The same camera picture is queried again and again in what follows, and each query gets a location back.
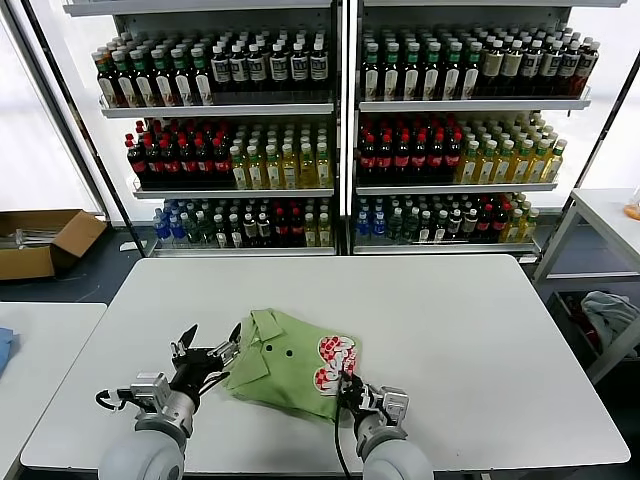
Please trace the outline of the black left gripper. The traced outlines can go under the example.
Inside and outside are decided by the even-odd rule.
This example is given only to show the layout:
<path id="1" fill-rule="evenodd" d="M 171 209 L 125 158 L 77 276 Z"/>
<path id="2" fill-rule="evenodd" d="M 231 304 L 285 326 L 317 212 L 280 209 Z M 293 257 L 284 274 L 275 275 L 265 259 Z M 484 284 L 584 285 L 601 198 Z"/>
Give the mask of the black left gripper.
<path id="1" fill-rule="evenodd" d="M 238 323 L 229 338 L 213 349 L 189 348 L 196 335 L 197 324 L 172 342 L 172 364 L 176 370 L 172 378 L 172 390 L 190 398 L 200 398 L 225 379 L 228 376 L 225 368 L 240 353 L 241 327 Z"/>

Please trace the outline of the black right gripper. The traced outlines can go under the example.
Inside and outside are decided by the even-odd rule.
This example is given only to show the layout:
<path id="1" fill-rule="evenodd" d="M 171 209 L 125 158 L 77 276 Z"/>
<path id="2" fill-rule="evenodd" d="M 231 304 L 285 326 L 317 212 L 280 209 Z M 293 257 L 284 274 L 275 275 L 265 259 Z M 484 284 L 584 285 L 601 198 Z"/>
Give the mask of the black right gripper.
<path id="1" fill-rule="evenodd" d="M 355 373 L 340 372 L 338 381 L 339 403 L 353 415 L 370 415 L 377 411 L 377 400 L 367 384 Z"/>

